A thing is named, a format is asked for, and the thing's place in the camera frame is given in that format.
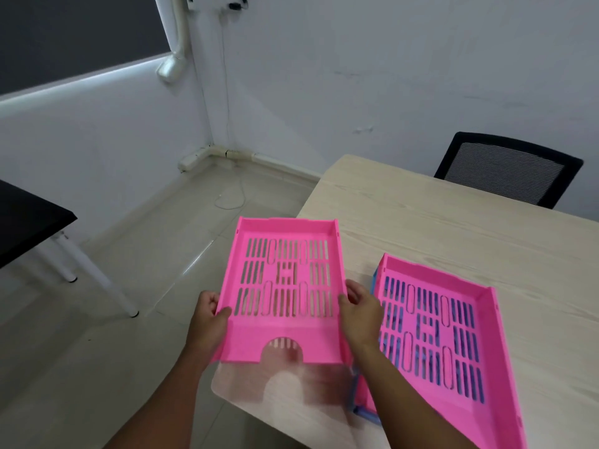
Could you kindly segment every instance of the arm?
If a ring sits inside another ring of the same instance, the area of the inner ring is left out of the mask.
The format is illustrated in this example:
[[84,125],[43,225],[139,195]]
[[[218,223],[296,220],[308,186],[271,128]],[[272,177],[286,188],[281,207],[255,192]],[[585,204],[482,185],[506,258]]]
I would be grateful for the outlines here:
[[231,308],[214,315],[219,295],[202,292],[173,369],[104,449],[189,448],[199,378],[225,336]]
[[476,449],[406,381],[378,348],[383,308],[366,288],[347,280],[339,296],[341,325],[393,449]]

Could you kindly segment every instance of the pink plastic tray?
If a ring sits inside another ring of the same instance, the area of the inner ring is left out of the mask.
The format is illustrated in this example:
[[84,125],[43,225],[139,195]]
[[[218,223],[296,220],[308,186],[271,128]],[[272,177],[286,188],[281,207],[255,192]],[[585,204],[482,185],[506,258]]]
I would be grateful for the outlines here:
[[293,339],[304,363],[349,363],[337,295],[347,293],[337,220],[239,218],[220,310],[230,306],[222,362],[259,362]]
[[[495,289],[385,254],[380,348],[480,449],[527,447]],[[363,378],[356,405],[376,413]]]

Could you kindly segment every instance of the mesh chair back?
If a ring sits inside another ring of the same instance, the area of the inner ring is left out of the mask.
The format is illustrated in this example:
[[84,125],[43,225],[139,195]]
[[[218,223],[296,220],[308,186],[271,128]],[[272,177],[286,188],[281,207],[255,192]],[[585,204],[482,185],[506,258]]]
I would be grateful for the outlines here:
[[458,132],[435,178],[553,208],[582,164],[533,143]]

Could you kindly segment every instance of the light wood desk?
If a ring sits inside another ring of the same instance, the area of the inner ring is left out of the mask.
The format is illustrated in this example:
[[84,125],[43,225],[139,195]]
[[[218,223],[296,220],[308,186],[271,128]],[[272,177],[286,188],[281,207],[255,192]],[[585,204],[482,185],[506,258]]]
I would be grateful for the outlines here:
[[[355,156],[298,217],[339,219],[346,275],[365,286],[388,252],[496,287],[528,447],[597,447],[598,223]],[[285,356],[267,347],[259,365],[221,364],[212,389],[311,448],[388,447],[346,411],[345,370]]]

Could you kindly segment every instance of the left hand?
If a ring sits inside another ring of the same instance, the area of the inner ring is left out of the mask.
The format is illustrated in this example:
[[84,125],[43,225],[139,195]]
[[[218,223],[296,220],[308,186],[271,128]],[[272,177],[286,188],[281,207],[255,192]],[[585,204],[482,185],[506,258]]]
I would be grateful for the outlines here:
[[216,314],[220,295],[216,292],[203,291],[199,294],[193,317],[187,332],[185,348],[198,351],[211,357],[225,338],[229,316],[232,309],[222,308]]

